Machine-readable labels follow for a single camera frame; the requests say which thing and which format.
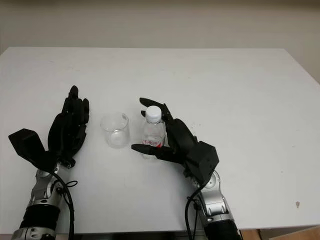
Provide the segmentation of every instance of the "wall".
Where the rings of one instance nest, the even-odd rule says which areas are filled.
[[[9,46],[284,48],[320,82],[320,1],[0,0]]]

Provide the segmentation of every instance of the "white table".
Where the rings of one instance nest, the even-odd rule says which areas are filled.
[[[90,102],[70,175],[76,233],[185,230],[183,168],[104,142],[100,119],[115,110],[139,142],[139,97],[216,147],[240,229],[320,224],[320,86],[285,50],[12,47],[0,56],[0,234],[19,227],[36,172],[8,135],[35,130],[47,147],[72,85]],[[68,225],[66,209],[58,232]]]

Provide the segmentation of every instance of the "robotic arm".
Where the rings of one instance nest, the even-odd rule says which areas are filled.
[[[216,148],[198,141],[182,120],[173,119],[166,104],[147,98],[139,100],[146,107],[158,106],[161,109],[170,147],[133,144],[131,148],[143,154],[155,155],[160,160],[181,164],[184,167],[184,176],[190,177],[196,186],[196,191],[188,198],[185,206],[185,223],[189,239],[194,239],[194,236],[189,227],[188,208],[191,201],[195,201],[209,240],[241,240],[226,199],[220,190],[220,177],[215,171],[219,163]],[[141,114],[145,117],[146,112],[141,111]]]
[[[86,138],[89,120],[89,101],[78,98],[78,88],[73,86],[50,128],[48,150],[42,145],[35,131],[21,129],[11,135],[11,141],[19,156],[38,168],[36,184],[26,208],[23,221],[12,235],[13,240],[54,240],[60,213],[61,199],[70,210],[69,240],[74,237],[74,206],[68,187],[72,187],[69,171],[76,161],[73,156]]]

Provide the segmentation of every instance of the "water bottle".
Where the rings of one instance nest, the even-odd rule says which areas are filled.
[[[166,126],[161,120],[161,109],[158,106],[149,106],[145,111],[145,121],[142,127],[142,144],[161,148],[165,143]],[[155,156],[142,154],[146,159]]]

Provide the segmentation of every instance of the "transparent cup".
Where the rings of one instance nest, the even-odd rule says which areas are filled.
[[[108,145],[114,149],[125,147],[130,141],[129,119],[122,112],[106,114],[100,123],[104,138]]]

